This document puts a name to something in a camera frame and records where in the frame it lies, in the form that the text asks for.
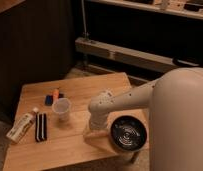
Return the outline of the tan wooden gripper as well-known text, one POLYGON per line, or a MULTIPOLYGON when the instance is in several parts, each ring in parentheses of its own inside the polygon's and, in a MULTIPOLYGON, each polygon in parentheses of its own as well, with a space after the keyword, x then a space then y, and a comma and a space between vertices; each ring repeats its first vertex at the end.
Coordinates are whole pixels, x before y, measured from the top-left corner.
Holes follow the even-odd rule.
POLYGON ((88 127, 83 131, 84 141, 98 149, 112 152, 107 130, 91 130, 88 127))

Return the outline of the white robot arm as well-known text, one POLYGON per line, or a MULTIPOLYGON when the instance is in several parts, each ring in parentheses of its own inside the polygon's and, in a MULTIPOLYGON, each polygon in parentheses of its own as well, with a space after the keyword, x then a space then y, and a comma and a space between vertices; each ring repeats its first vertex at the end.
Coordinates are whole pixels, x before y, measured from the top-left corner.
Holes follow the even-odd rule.
POLYGON ((110 113, 138 108, 149 110, 150 171, 203 171, 203 68, 174 69, 117 96, 101 92, 84 136, 105 136, 110 113))

